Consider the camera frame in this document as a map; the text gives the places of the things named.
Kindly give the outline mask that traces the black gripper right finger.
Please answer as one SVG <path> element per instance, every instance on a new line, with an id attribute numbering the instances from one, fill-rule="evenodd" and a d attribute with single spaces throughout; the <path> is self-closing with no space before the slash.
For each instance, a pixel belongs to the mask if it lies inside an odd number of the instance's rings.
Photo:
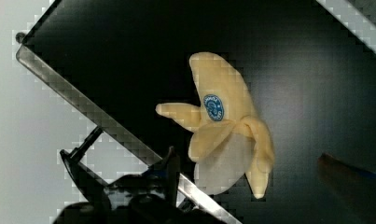
<path id="1" fill-rule="evenodd" d="M 376 173 L 323 153 L 318 175 L 330 191 L 365 224 L 376 224 Z"/>

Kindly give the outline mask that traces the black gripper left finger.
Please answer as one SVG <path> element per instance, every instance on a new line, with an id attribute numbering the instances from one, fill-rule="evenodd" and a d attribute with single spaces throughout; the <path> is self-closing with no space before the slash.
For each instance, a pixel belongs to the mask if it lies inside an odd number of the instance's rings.
<path id="1" fill-rule="evenodd" d="M 226 224 L 200 210 L 176 206 L 179 156 L 173 148 L 138 175 L 106 183 L 80 162 L 86 150 L 61 152 L 68 174 L 87 199 L 66 206 L 53 224 Z"/>

